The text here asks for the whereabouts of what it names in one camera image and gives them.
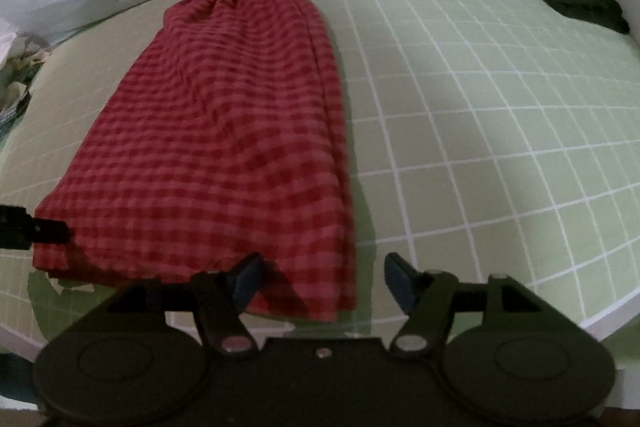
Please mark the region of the red checked shorts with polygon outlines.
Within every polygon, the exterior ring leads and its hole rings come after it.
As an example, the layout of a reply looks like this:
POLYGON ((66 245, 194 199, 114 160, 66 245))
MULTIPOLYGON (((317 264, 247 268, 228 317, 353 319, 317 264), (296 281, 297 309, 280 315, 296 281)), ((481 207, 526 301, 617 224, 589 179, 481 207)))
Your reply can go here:
POLYGON ((262 255, 250 312, 331 322, 356 303, 342 82, 311 0, 182 0, 37 216, 70 227, 38 270, 183 283, 262 255))

